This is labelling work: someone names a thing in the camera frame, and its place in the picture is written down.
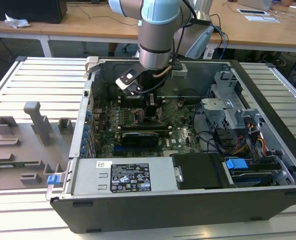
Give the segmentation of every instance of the laptop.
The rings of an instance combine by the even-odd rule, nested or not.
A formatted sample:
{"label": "laptop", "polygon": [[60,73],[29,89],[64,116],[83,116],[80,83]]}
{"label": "laptop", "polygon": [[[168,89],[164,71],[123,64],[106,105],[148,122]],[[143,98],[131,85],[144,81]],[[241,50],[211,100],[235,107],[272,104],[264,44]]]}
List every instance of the laptop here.
{"label": "laptop", "polygon": [[267,11],[270,9],[272,0],[238,0],[238,4]]}

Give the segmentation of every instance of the wooden desk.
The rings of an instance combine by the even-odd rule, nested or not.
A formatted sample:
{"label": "wooden desk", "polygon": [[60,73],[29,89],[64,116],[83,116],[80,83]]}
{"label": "wooden desk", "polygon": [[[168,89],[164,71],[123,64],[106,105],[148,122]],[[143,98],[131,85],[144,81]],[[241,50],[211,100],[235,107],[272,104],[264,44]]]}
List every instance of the wooden desk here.
{"label": "wooden desk", "polygon": [[70,4],[68,4],[67,15],[62,20],[61,24],[46,24],[41,32],[44,35],[116,39],[132,38],[136,40],[138,39],[138,20],[112,12],[108,4],[92,7],[71,7]]}
{"label": "wooden desk", "polygon": [[[248,21],[245,18],[246,14],[233,12],[228,6],[222,6],[225,2],[226,0],[214,0],[210,14],[220,16],[222,29],[230,39],[228,48],[296,52],[296,18],[279,14],[280,17],[277,17],[277,19],[280,23]],[[74,4],[67,5],[67,15],[61,24],[34,22],[30,23],[30,27],[13,29],[0,21],[0,37],[38,39],[41,42],[45,57],[52,56],[48,44],[49,40],[137,43],[137,20],[112,12],[109,5],[80,7]],[[250,7],[239,5],[236,2],[229,3],[229,6],[233,10],[237,8],[250,9]],[[296,13],[296,9],[282,6],[280,3],[274,5],[273,9]],[[129,25],[122,24],[109,17]],[[219,24],[215,16],[212,19],[214,24]],[[214,33],[204,55],[212,58],[212,53],[219,42],[219,34]]]}
{"label": "wooden desk", "polygon": [[[29,27],[13,29],[0,21],[0,37],[37,39],[48,58],[52,57],[49,40],[125,44],[138,42],[138,20],[112,12],[107,4],[80,7],[76,4],[67,5],[68,11],[61,24],[30,22]],[[82,10],[92,18],[89,19]]]}
{"label": "wooden desk", "polygon": [[[230,2],[228,3],[232,9],[230,10],[228,6],[222,6],[225,2],[226,0],[213,1],[210,14],[220,16],[222,30],[230,39],[228,48],[296,52],[295,17],[280,13],[278,14],[280,17],[276,17],[280,23],[249,21],[245,16],[251,16],[252,14],[241,14],[232,10],[252,9],[251,7],[240,5],[237,2]],[[273,5],[272,9],[296,13],[296,9],[285,7],[280,3]],[[216,16],[213,16],[212,19],[214,24],[219,25]],[[218,33],[213,34],[207,51],[213,51],[220,40]]]}

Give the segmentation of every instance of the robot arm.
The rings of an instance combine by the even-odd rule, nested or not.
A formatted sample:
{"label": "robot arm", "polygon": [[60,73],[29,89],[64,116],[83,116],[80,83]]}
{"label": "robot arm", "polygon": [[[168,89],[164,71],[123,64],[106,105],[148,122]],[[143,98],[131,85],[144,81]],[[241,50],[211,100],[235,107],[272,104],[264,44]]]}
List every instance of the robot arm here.
{"label": "robot arm", "polygon": [[[143,94],[149,89],[161,87],[162,81],[171,71],[169,59],[173,39],[177,45],[181,38],[180,28],[185,27],[191,20],[192,10],[186,4],[188,0],[109,0],[111,9],[134,19],[142,20],[139,30],[139,62],[128,69],[116,80],[117,85],[126,93]],[[198,58],[204,51],[213,31],[210,17],[200,9],[208,8],[212,1],[195,0],[196,12],[203,25],[194,24],[186,28],[182,35],[182,48],[179,51],[187,57]]]}

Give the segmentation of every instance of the blue wire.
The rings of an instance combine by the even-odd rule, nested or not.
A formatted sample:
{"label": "blue wire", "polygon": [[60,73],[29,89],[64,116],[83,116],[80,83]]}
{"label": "blue wire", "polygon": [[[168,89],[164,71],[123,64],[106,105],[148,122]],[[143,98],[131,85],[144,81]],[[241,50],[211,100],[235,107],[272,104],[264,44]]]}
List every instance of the blue wire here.
{"label": "blue wire", "polygon": [[227,48],[227,39],[226,39],[226,36],[225,34],[222,33],[222,31],[215,25],[212,25],[216,30],[218,30],[218,32],[220,33],[220,35],[223,37],[224,39],[224,48],[223,48],[223,52],[222,52],[222,55],[220,57],[220,59],[223,58],[223,55],[224,55],[224,52],[226,51],[226,48]]}

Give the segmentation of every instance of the motherboard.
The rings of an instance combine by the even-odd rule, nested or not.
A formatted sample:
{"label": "motherboard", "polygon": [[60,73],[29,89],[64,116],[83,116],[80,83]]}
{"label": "motherboard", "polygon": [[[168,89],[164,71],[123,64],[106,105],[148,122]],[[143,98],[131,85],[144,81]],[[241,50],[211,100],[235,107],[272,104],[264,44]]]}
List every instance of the motherboard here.
{"label": "motherboard", "polygon": [[159,107],[143,108],[140,100],[91,101],[91,129],[87,157],[168,157],[175,153],[200,153],[198,136],[192,131],[194,104],[184,98],[163,98]]}

